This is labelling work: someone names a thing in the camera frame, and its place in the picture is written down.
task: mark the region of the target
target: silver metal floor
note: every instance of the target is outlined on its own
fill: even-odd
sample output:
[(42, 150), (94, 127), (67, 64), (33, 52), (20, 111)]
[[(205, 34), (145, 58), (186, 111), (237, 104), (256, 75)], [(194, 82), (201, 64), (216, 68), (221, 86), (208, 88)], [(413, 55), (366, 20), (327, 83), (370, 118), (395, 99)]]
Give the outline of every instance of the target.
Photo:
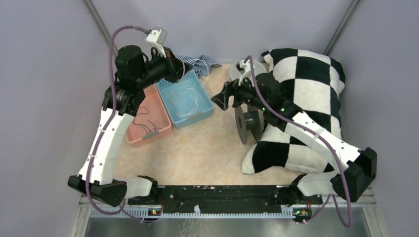
[[(344, 217), (345, 208), (341, 208)], [(353, 209), (354, 225), (344, 227), (334, 208), (308, 225), (281, 219), (162, 219), (140, 224), (128, 218), (90, 218), (85, 237), (370, 237), (362, 208)]]

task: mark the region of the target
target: beige table surface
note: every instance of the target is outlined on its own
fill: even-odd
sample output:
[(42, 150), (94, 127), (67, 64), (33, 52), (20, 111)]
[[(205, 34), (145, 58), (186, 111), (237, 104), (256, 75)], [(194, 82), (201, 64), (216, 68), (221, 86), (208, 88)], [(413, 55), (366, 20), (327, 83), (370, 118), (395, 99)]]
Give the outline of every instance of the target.
[[(228, 80), (229, 68), (212, 69), (204, 85), (210, 97)], [(160, 185), (279, 185), (290, 184), (298, 176), (282, 167), (244, 175), (242, 161), (254, 143), (253, 138), (241, 143), (231, 106), (222, 111), (214, 104), (210, 117), (181, 129), (173, 127), (173, 133), (164, 138), (138, 148), (124, 140), (114, 178), (147, 175)]]

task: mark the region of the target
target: white string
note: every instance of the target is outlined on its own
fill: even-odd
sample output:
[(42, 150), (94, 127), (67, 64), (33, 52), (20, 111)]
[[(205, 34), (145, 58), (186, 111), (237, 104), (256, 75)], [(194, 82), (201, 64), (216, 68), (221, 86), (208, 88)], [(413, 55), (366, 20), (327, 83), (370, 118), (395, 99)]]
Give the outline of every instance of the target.
[[(205, 81), (201, 84), (201, 88), (203, 88), (204, 87), (204, 84), (207, 82), (207, 80), (208, 80), (208, 78), (210, 77), (210, 68), (209, 68), (209, 66), (208, 66), (208, 63), (206, 63), (204, 60), (201, 60), (201, 59), (192, 59), (192, 60), (189, 60), (189, 61), (187, 61), (187, 63), (189, 63), (189, 64), (191, 64), (192, 62), (196, 62), (196, 61), (201, 61), (201, 62), (203, 62), (204, 64), (205, 64), (205, 66), (206, 66), (206, 68), (207, 68), (207, 72), (208, 72), (208, 74), (207, 74), (207, 78), (205, 79)], [(182, 61), (182, 65), (183, 65), (183, 75), (182, 75), (182, 78), (181, 79), (183, 79), (183, 77), (185, 76), (185, 64), (184, 64), (184, 62)], [(182, 99), (182, 97), (184, 96), (184, 90), (185, 89), (187, 89), (187, 90), (189, 90), (189, 91), (191, 91), (191, 90), (194, 90), (195, 91), (195, 93), (196, 93), (196, 97), (194, 98), (191, 94), (188, 94), (190, 97), (191, 97), (191, 99), (193, 100), (193, 101), (195, 101), (195, 106), (194, 106), (194, 108), (190, 111), (190, 112), (188, 112), (188, 113), (186, 113), (186, 114), (178, 114), (178, 113), (176, 113), (176, 115), (178, 116), (178, 117), (186, 117), (186, 116), (190, 116), (190, 115), (193, 115), (197, 110), (198, 110), (198, 92), (196, 91), (196, 89), (194, 89), (193, 87), (196, 85), (196, 83), (198, 83), (200, 80), (198, 79), (193, 85), (192, 85), (192, 87), (189, 87), (189, 86), (183, 86), (183, 87), (181, 87), (181, 89), (180, 90), (177, 90), (177, 91), (174, 91), (174, 90), (172, 90), (168, 95), (167, 95), (167, 97), (170, 97), (171, 96), (171, 98), (172, 99), (170, 99), (170, 98), (168, 98), (168, 100), (173, 104), (173, 105), (175, 105), (176, 107), (177, 107), (177, 105), (176, 104), (178, 104), (179, 102), (180, 102), (180, 100)]]
[(204, 87), (204, 84), (207, 82), (208, 78), (210, 77), (210, 68), (209, 68), (209, 66), (208, 66), (208, 63), (207, 63), (207, 62), (205, 62), (204, 60), (201, 60), (201, 59), (192, 59), (192, 60), (188, 61), (188, 63), (190, 64), (191, 62), (196, 62), (196, 61), (203, 62), (203, 63), (205, 64), (205, 67), (207, 68), (207, 72), (208, 72), (207, 77), (205, 78), (205, 81), (204, 81), (204, 82), (202, 83), (202, 85), (201, 85), (201, 88), (203, 88), (203, 87)]

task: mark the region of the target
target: striped cloth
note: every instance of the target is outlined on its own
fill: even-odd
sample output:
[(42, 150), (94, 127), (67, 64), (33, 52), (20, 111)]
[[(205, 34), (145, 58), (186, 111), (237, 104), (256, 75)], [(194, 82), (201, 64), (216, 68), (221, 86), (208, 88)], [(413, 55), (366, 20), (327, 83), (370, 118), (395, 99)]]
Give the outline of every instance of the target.
[(192, 69), (194, 70), (198, 78), (208, 75), (211, 72), (212, 66), (221, 67), (221, 64), (218, 64), (213, 59), (205, 55), (201, 55), (198, 58), (189, 56), (176, 56), (176, 58), (178, 58), (180, 61), (184, 63), (189, 63), (190, 65), (192, 65)]

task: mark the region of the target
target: white comb-like strip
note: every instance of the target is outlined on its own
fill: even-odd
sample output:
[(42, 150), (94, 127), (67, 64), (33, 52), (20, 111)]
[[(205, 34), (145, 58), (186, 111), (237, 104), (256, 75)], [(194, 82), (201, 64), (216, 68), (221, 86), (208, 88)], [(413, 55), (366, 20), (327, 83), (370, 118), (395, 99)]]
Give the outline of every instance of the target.
[[(105, 211), (116, 211), (118, 208), (114, 207), (102, 207)], [(234, 218), (234, 219), (247, 219), (247, 218), (270, 218), (270, 219), (289, 219), (289, 218), (295, 218), (293, 215), (294, 211), (291, 207), (283, 207), (282, 212), (280, 213), (200, 213), (200, 211), (195, 211), (194, 213), (163, 213), (161, 216), (148, 216), (148, 210), (149, 208), (146, 207), (125, 207), (124, 210), (128, 212), (130, 215), (133, 215), (138, 218)], [(117, 215), (108, 216), (104, 215), (95, 209), (92, 210), (90, 214), (91, 218), (129, 218), (124, 213), (120, 212)]]

